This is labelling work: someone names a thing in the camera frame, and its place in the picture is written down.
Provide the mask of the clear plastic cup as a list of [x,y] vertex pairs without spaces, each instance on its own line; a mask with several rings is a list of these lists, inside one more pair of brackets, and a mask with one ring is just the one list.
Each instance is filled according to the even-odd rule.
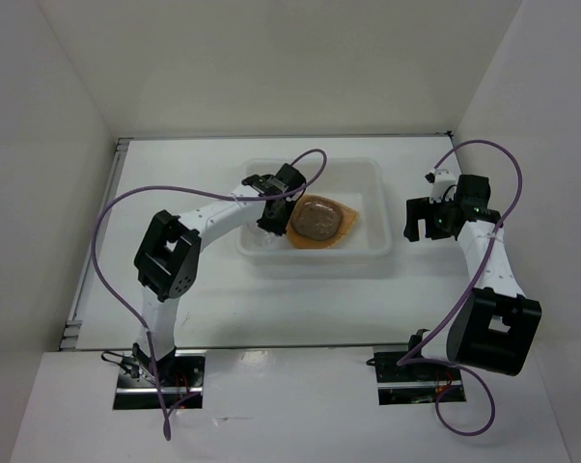
[[254,231],[254,246],[263,250],[275,250],[283,243],[283,237],[273,232],[257,229]]

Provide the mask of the woven bamboo basket tray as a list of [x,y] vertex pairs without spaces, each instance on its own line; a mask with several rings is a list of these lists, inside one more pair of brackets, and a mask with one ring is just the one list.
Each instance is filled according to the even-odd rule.
[[318,195],[304,195],[295,205],[286,237],[296,249],[321,250],[338,245],[359,221],[359,212]]

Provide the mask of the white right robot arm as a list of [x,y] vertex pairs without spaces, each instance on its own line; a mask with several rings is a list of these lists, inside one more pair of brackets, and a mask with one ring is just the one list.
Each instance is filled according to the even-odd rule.
[[488,207],[489,180],[438,169],[427,181],[430,194],[406,202],[403,235],[418,241],[424,222],[426,238],[454,239],[472,282],[449,330],[448,360],[516,376],[539,327],[541,307],[526,297],[512,273],[501,214]]

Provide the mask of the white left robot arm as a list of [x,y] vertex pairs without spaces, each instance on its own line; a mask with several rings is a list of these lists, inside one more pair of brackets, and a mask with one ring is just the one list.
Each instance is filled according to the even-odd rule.
[[175,325],[181,297],[195,284],[200,254],[227,233],[247,224],[282,236],[306,178],[285,163],[274,175],[251,175],[229,194],[179,215],[157,212],[136,253],[142,286],[140,315],[147,326],[133,344],[139,373],[155,386],[175,369]]

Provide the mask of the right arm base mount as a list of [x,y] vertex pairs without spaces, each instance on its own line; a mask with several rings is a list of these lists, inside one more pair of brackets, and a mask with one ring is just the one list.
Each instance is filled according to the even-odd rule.
[[433,404],[441,393],[445,393],[441,398],[445,403],[466,400],[459,371],[433,363],[400,367],[397,362],[406,350],[402,344],[376,347],[366,361],[374,370],[381,406]]

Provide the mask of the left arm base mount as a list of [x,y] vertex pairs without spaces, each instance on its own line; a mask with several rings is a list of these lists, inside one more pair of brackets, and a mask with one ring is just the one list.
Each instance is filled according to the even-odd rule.
[[[100,354],[100,358],[119,369],[114,410],[159,409],[153,378],[130,353],[105,350]],[[178,409],[200,409],[203,404],[205,369],[205,350],[178,350],[170,370],[164,372],[164,378],[161,380],[161,393],[165,405],[167,407],[178,405]]]

